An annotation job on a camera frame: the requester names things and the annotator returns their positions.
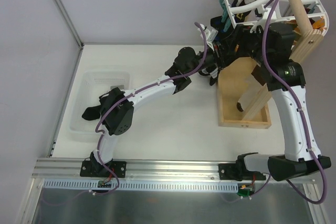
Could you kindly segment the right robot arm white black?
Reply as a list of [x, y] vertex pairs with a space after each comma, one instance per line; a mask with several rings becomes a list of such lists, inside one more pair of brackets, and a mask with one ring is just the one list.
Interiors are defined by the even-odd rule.
[[248, 179], [268, 173], [276, 181], [310, 175], [331, 167], [313, 136], [306, 104], [306, 80], [301, 65], [292, 59], [296, 38], [290, 24], [272, 23], [267, 29], [238, 24], [231, 36], [235, 57], [249, 56], [257, 66], [257, 80], [266, 84], [280, 116], [285, 151], [281, 155], [242, 154], [236, 175]]

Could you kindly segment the black sock plain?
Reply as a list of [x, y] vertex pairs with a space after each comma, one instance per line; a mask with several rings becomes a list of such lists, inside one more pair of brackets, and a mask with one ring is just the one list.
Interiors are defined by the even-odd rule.
[[213, 17], [211, 19], [210, 25], [218, 31], [213, 43], [221, 43], [226, 41], [228, 37], [231, 36], [234, 28], [232, 26], [231, 19], [229, 17], [224, 18], [222, 21], [222, 16]]

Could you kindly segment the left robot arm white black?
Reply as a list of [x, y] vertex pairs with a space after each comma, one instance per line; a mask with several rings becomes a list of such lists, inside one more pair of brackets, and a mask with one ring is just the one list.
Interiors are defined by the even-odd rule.
[[113, 159], [118, 136], [130, 129], [137, 109], [166, 95], [183, 91], [191, 84], [190, 76], [199, 73], [209, 76], [215, 84], [225, 67], [224, 53], [219, 44], [206, 44], [196, 53], [191, 47], [182, 48], [172, 66], [157, 80], [133, 90], [113, 88], [99, 97], [99, 104], [88, 107], [82, 114], [86, 121], [97, 120], [95, 132], [101, 136], [88, 160], [82, 162], [81, 177], [124, 177], [124, 162]]

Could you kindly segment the black sock white stripes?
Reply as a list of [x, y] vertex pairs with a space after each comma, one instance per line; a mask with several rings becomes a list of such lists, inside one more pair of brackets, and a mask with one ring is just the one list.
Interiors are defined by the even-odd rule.
[[94, 121], [100, 119], [100, 108], [100, 105], [88, 107], [85, 109], [81, 117], [86, 121]]

